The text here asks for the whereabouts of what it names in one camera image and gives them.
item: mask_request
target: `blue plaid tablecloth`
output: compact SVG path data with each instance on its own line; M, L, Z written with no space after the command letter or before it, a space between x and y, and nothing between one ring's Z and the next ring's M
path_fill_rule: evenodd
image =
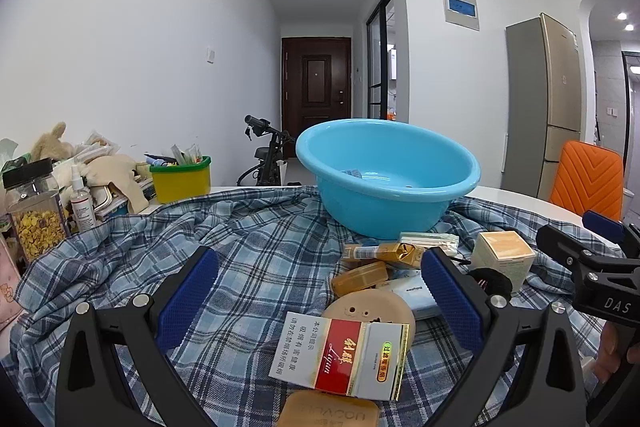
M472 198L454 201L434 231L459 235L460 253L469 257L479 232L515 230L535 248L536 231L546 224L606 253L574 225ZM152 293L206 245L220 254L220 274L168 357L219 427L271 427L296 389L268 376L286 313L321 314L335 299L329 280L345 270L341 246L364 239L327 214L313 187L246 188L169 204L150 216L116 217L31 265L17 289L30 313L12 330L2 365L30 409L53 426L58 366L76 305L123 306L137 293ZM561 300L578 350L593 356L603 322L571 308L573 289L569 272L538 253L512 303L543 308ZM143 413L161 423L128 351L118 353ZM419 321L400 399L378 404L380 426L423 425L470 358L442 319ZM513 376L514 369L501 377L480 423L497 414Z

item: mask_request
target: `green rim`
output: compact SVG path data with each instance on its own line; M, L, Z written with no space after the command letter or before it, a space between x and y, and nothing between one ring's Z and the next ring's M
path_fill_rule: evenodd
M202 162L194 163L193 165L174 165L169 167L154 167L151 166L149 169L151 172L157 172L158 174L172 174L174 172L194 172L194 171L202 171L206 169L211 164L210 156L203 156Z

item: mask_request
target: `gold wrapped package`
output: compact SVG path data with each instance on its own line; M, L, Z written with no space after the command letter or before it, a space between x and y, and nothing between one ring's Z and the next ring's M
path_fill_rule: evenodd
M415 247L408 243L382 243L376 247L344 245L342 260L366 261L367 259L378 259L391 266L419 270L423 253L423 247Z

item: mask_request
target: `spray bottle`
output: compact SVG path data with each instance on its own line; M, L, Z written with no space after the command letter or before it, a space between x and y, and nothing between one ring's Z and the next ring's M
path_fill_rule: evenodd
M74 190L71 194L71 206L74 210L76 225L80 232L85 232L96 226L94 199L89 189L84 186L76 164L71 165L71 187Z

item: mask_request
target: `orange chair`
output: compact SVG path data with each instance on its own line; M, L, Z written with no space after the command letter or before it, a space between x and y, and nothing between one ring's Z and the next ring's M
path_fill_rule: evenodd
M624 170L617 152L575 140L562 147L549 202L581 216L593 210L620 220Z

